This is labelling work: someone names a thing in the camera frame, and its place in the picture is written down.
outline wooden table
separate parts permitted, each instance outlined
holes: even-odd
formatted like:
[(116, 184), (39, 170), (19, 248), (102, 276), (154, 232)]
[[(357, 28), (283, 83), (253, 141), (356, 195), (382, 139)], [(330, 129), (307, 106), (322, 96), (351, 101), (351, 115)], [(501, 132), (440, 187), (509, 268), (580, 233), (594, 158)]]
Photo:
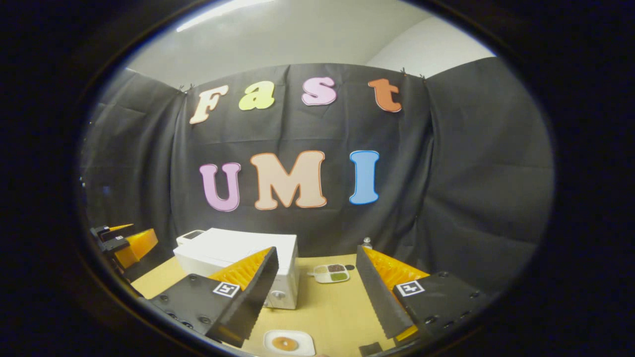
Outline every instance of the wooden table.
[[(313, 338), (316, 354), (330, 357), (361, 356), (359, 347), (374, 342), (379, 342), (384, 351), (393, 348), (394, 341), (386, 339), (357, 269), (349, 271), (350, 280), (341, 283), (320, 284), (307, 275), (318, 265), (355, 265), (355, 258), (355, 254), (298, 258), (300, 286), (297, 309), (263, 307), (250, 338), (245, 340), (240, 350), (262, 357), (280, 356), (263, 345), (264, 334), (269, 330), (306, 332)], [(146, 299), (151, 299), (185, 275), (173, 257), (134, 281), (132, 286)]]

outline green food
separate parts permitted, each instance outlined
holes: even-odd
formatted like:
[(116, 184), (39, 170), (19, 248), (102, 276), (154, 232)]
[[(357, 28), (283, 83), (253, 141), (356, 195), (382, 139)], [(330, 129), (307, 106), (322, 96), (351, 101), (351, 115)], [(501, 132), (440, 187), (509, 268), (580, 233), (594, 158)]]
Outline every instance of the green food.
[(346, 280), (347, 278), (348, 278), (348, 275), (346, 275), (346, 273), (333, 273), (333, 274), (331, 274), (331, 280), (333, 280), (333, 281)]

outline white box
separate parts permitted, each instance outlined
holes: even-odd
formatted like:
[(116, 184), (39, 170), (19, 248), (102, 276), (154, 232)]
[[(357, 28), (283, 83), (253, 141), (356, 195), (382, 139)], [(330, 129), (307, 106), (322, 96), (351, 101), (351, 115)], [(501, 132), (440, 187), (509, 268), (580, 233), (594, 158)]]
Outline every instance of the white box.
[(270, 246), (276, 247), (279, 269), (265, 306), (295, 309), (300, 279), (295, 263), (298, 257), (295, 234), (248, 233), (211, 228), (189, 241), (180, 237), (174, 255), (186, 273), (209, 276)]

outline small bottle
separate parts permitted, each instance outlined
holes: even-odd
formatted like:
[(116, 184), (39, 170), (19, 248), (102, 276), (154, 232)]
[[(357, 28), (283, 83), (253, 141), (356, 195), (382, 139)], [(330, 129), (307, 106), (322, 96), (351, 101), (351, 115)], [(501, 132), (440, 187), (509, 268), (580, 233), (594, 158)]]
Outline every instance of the small bottle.
[(373, 249), (373, 246), (370, 245), (370, 238), (369, 237), (364, 238), (364, 243), (362, 243), (361, 246), (365, 246), (368, 249)]

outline small white plate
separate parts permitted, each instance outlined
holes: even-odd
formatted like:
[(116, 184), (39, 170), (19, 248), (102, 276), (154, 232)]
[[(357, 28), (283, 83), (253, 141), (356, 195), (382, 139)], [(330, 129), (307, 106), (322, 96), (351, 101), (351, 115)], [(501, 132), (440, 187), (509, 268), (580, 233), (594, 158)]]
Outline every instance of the small white plate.
[[(298, 348), (293, 351), (284, 351), (274, 347), (272, 341), (276, 337), (287, 337), (298, 342)], [(288, 330), (271, 330), (265, 333), (264, 341), (265, 347), (279, 354), (287, 354), (290, 356), (315, 356), (316, 349), (313, 346), (313, 339), (311, 336), (302, 331), (288, 331)]]

